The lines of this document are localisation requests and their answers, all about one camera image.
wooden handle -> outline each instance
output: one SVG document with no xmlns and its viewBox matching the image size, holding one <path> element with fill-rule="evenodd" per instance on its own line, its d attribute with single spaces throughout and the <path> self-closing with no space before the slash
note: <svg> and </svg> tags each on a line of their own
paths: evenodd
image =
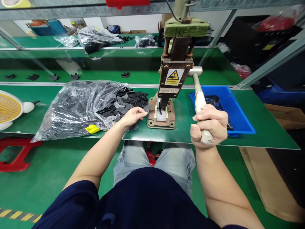
<svg viewBox="0 0 305 229">
<path fill-rule="evenodd" d="M 204 98 L 203 91 L 201 89 L 201 85 L 199 83 L 198 74 L 194 73 L 193 75 L 194 79 L 194 86 L 195 86 L 195 94 L 196 94 L 196 101 L 195 101 L 195 109 L 196 114 L 198 114 L 201 111 L 201 107 L 206 105 L 206 100 Z M 201 131 L 201 142 L 207 145 L 213 144 L 213 136 L 208 130 L 202 130 Z"/>
</svg>

desk fan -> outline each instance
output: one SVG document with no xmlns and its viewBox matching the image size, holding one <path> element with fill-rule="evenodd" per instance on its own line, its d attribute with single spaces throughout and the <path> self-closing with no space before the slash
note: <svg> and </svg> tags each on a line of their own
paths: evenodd
<svg viewBox="0 0 305 229">
<path fill-rule="evenodd" d="M 31 102 L 21 102 L 16 96 L 0 90 L 0 130 L 5 130 L 13 124 L 13 120 L 22 113 L 34 110 Z"/>
</svg>

right hand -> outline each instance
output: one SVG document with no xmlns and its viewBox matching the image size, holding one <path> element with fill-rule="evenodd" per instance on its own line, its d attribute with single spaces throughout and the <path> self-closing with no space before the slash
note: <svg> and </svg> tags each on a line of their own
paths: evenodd
<svg viewBox="0 0 305 229">
<path fill-rule="evenodd" d="M 213 105 L 207 104 L 201 107 L 201 111 L 193 117 L 193 120 L 199 121 L 191 125 L 191 141 L 196 148 L 210 149 L 227 139 L 227 112 L 219 111 Z M 212 145 L 206 145 L 200 141 L 201 130 L 210 131 L 214 138 Z"/>
<path fill-rule="evenodd" d="M 143 120 L 143 118 L 147 115 L 147 112 L 141 107 L 131 108 L 124 117 L 119 121 L 124 128 L 129 128 L 133 124 L 135 124 L 139 119 Z"/>
</svg>

red plastic bag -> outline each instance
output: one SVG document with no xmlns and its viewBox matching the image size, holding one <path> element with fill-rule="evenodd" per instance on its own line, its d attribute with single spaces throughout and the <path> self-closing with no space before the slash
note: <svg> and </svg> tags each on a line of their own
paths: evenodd
<svg viewBox="0 0 305 229">
<path fill-rule="evenodd" d="M 290 29 L 295 24 L 291 17 L 270 16 L 267 17 L 259 26 L 260 32 L 281 31 Z"/>
<path fill-rule="evenodd" d="M 277 15 L 267 17 L 259 25 L 260 32 L 281 31 L 290 29 L 298 18 L 303 14 L 305 5 L 294 5 Z"/>
<path fill-rule="evenodd" d="M 252 73 L 251 68 L 248 65 L 239 65 L 236 63 L 231 63 L 231 65 L 243 80 Z"/>
</svg>

lap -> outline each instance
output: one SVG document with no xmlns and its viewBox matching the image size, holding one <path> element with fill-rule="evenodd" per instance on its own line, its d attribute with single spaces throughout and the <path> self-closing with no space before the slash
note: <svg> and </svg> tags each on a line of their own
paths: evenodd
<svg viewBox="0 0 305 229">
<path fill-rule="evenodd" d="M 195 165 L 194 153 L 187 144 L 170 143 L 162 151 L 154 167 L 171 175 L 182 189 L 191 196 L 192 170 Z M 117 164 L 113 169 L 113 186 L 132 171 L 143 167 L 150 167 L 143 142 L 124 141 Z"/>
</svg>

